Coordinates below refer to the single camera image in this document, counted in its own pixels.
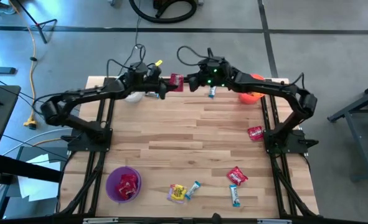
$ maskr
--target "red candy wrapper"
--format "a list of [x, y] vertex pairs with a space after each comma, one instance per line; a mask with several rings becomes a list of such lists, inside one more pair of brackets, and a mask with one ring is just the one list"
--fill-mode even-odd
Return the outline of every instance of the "red candy wrapper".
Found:
[[184, 76], [172, 73], [170, 76], [170, 84], [177, 85], [173, 91], [184, 91]]
[[241, 183], [248, 180], [245, 174], [243, 174], [238, 167], [235, 167], [231, 171], [229, 171], [227, 177], [232, 181], [232, 183], [236, 184], [237, 186], [240, 186]]
[[128, 200], [137, 190], [137, 180], [135, 175], [123, 174], [120, 183], [115, 187], [116, 192], [125, 200]]
[[253, 141], [258, 141], [263, 139], [263, 129], [261, 126], [252, 127], [247, 129], [248, 136]]

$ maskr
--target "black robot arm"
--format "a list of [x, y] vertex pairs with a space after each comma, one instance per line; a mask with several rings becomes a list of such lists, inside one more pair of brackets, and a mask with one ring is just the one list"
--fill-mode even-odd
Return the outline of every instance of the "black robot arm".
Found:
[[142, 62], [131, 64], [130, 69], [122, 76], [108, 82], [104, 86], [84, 90], [66, 91], [49, 98], [41, 105], [41, 112], [45, 122], [53, 126], [70, 126], [81, 130], [90, 139], [102, 141], [105, 133], [99, 122], [84, 121], [77, 116], [71, 115], [71, 111], [77, 105], [98, 100], [122, 100], [135, 91], [159, 93], [163, 100], [166, 93], [177, 88], [160, 78], [161, 69], [152, 65], [146, 66]]
[[257, 92], [279, 96], [289, 103], [293, 112], [268, 133], [267, 138], [271, 139], [271, 143], [285, 145], [293, 128], [314, 115], [317, 99], [308, 90], [299, 88], [294, 83], [258, 80], [231, 66], [225, 58], [214, 56], [211, 49], [207, 51], [208, 57], [197, 64], [200, 70], [187, 76], [191, 91], [196, 91], [199, 86], [222, 86], [237, 93]]

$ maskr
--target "wooden tabletop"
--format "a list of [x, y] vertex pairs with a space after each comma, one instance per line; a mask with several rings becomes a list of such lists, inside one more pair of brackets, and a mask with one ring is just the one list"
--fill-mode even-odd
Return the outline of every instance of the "wooden tabletop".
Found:
[[[102, 85], [103, 79], [89, 77], [87, 88]], [[210, 218], [219, 213], [223, 218], [278, 217], [270, 159], [263, 142], [252, 142], [247, 134], [249, 127], [264, 127], [261, 104], [241, 105], [237, 93], [226, 88], [218, 88], [212, 100], [208, 91], [200, 87], [191, 93], [185, 86], [184, 92], [169, 92], [165, 100], [144, 97], [137, 104], [115, 102], [113, 140], [106, 154], [97, 216]], [[276, 103], [283, 121], [291, 109], [282, 98], [276, 98]], [[96, 120], [98, 105], [99, 101], [82, 105], [80, 117]], [[309, 209], [318, 213], [306, 161], [297, 154], [287, 156], [294, 189]], [[88, 152], [78, 152], [67, 165], [61, 209], [82, 186], [87, 160]], [[110, 200], [105, 190], [108, 175], [121, 166], [135, 168], [142, 177], [141, 192], [124, 204]], [[225, 176], [235, 166], [248, 177], [238, 188], [239, 208], [232, 206], [231, 182]], [[170, 184], [191, 187], [195, 180], [202, 187], [190, 202], [180, 205], [166, 199]], [[282, 193], [288, 211], [286, 191]]]

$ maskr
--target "gray floor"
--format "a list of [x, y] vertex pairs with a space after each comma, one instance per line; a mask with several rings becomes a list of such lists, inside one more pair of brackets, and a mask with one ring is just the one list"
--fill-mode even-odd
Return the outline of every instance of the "gray floor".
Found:
[[[27, 0], [24, 4], [39, 22], [56, 17], [60, 26], [135, 27], [137, 17], [128, 1], [117, 2], [115, 7], [106, 0]], [[142, 2], [141, 8], [153, 14], [151, 1]], [[368, 29], [368, 0], [265, 0], [264, 4], [271, 29]], [[184, 3], [177, 3], [167, 14], [186, 9]], [[0, 26], [23, 26], [23, 23], [17, 15], [1, 15]], [[259, 29], [261, 22], [257, 0], [205, 0], [204, 7], [188, 21], [156, 25], [142, 20], [140, 27]], [[108, 58], [124, 62], [134, 44], [134, 33], [54, 32], [47, 45], [37, 33], [35, 37], [39, 63], [34, 82], [39, 96], [84, 87], [89, 75], [105, 75]], [[196, 68], [186, 67], [176, 59], [176, 49], [181, 45], [189, 45], [202, 54], [206, 47], [212, 47], [216, 55], [224, 55], [243, 71], [271, 75], [263, 34], [140, 33], [138, 42], [146, 46], [148, 63], [164, 61], [162, 70], [167, 75], [196, 72]], [[306, 88], [318, 97], [314, 117], [302, 127], [307, 137], [320, 141], [310, 150], [309, 159], [321, 215], [368, 222], [368, 181], [349, 180], [350, 174], [362, 171], [363, 167], [354, 141], [344, 120], [336, 124], [326, 120], [368, 87], [368, 35], [274, 34], [271, 42], [279, 77], [294, 80], [304, 72]], [[27, 32], [0, 31], [0, 66], [18, 69], [16, 75], [0, 75], [0, 79], [20, 85], [28, 94], [31, 53]], [[198, 60], [189, 54], [183, 57], [189, 62]], [[27, 139], [55, 129], [44, 123], [36, 131], [24, 128], [22, 124], [29, 112], [26, 103], [18, 100], [5, 133]], [[51, 134], [36, 140], [58, 136]], [[3, 138], [0, 153], [15, 145], [16, 142]], [[22, 207], [22, 203], [13, 203], [9, 209]], [[28, 213], [13, 213], [8, 218], [26, 217]]]

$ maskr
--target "orange object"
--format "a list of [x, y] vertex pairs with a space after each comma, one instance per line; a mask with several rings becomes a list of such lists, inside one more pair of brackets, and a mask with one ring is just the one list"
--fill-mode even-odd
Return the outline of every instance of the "orange object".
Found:
[[[264, 80], [264, 78], [261, 75], [258, 75], [258, 74], [250, 74], [250, 75], [255, 79]], [[243, 104], [250, 105], [250, 104], [255, 104], [257, 100], [259, 100], [263, 96], [264, 96], [263, 93], [255, 93], [255, 92], [239, 93], [239, 100]]]

